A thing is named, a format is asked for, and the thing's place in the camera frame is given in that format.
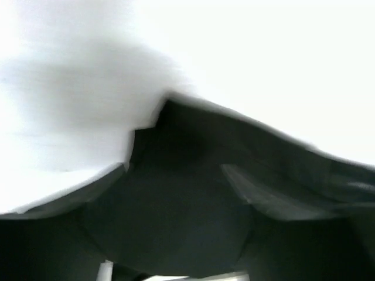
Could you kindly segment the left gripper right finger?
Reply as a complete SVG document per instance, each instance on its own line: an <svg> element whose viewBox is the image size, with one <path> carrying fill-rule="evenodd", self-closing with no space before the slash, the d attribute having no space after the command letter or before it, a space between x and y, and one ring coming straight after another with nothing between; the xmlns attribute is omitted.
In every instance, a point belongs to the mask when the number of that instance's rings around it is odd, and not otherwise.
<svg viewBox="0 0 375 281"><path fill-rule="evenodd" d="M236 265L250 280L374 279L374 260L347 219L347 206L260 167L222 169L253 213Z"/></svg>

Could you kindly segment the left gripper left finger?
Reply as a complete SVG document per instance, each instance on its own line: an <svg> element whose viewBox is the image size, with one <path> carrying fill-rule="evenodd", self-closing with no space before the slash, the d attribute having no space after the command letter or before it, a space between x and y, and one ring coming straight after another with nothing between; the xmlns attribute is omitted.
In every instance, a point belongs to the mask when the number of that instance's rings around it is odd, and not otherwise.
<svg viewBox="0 0 375 281"><path fill-rule="evenodd" d="M80 215L124 174L117 163L76 191L24 214L2 215L1 280L103 280L111 264Z"/></svg>

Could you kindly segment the black shorts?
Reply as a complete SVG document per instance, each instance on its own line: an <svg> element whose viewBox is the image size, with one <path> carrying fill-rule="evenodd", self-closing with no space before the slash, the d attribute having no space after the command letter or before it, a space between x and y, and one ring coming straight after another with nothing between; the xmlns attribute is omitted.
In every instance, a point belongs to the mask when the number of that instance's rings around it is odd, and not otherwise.
<svg viewBox="0 0 375 281"><path fill-rule="evenodd" d="M325 155L261 123L197 101L168 99L135 131L129 170L83 211L107 258L148 275L193 278L236 268L253 213L223 172L236 165L288 177L349 208L374 260L374 169Z"/></svg>

